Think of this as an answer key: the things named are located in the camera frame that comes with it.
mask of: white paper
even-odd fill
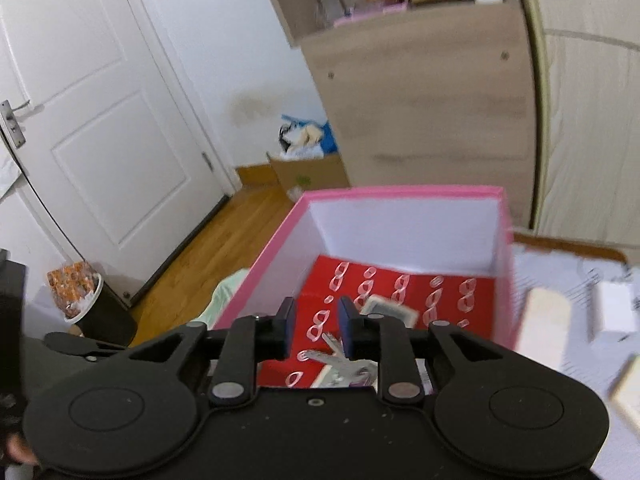
[[[635,281],[635,290],[640,291],[640,272],[637,269],[627,272],[622,264],[587,260],[570,253],[543,254],[525,251],[521,246],[515,246],[514,252],[514,304],[520,312],[526,293],[538,286],[557,290],[572,303],[569,339],[560,371],[595,391],[607,405],[610,417],[609,436],[592,471],[602,480],[635,478],[640,442],[628,423],[612,408],[609,389],[629,357],[640,353],[640,336],[636,333],[595,351],[589,341],[589,316],[591,286],[595,280]]]

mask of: keys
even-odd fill
[[[344,355],[341,343],[330,333],[323,333],[322,339],[334,355],[318,350],[305,350],[305,357],[334,368],[345,386],[371,386],[378,378],[378,366],[372,361],[360,359],[350,361]]]

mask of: person's hand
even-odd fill
[[[6,452],[9,454],[14,462],[20,464],[38,465],[38,459],[33,454],[33,451],[24,440],[18,434],[12,434],[6,441]]]

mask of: baseboard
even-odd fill
[[[270,186],[278,183],[278,176],[269,164],[236,168],[243,186]]]
[[[171,255],[164,261],[164,263],[159,267],[154,275],[137,291],[130,300],[131,306],[134,307],[136,304],[142,299],[142,297],[151,290],[151,287],[154,286],[156,281],[164,274],[164,272],[169,268],[169,266],[173,263],[173,261],[180,255],[180,253],[185,250],[187,245],[189,245],[193,239],[198,236],[198,233],[204,229],[204,226],[209,223],[209,221],[218,214],[218,212],[225,206],[227,202],[229,202],[229,195],[224,195],[220,201],[216,204],[216,206],[204,217],[204,220],[200,222],[197,227],[191,231],[189,236],[187,236],[180,245],[175,248],[175,251],[171,253]]]

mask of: wall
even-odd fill
[[[143,2],[233,166],[260,164],[267,150],[279,150],[282,113],[324,119],[304,58],[289,47],[269,0]]]
[[[63,315],[53,305],[46,282],[46,273],[64,264],[65,257],[19,195],[18,188],[26,185],[20,179],[0,199],[0,248],[9,251],[12,261],[27,266],[23,330],[39,337],[50,330],[65,329]]]

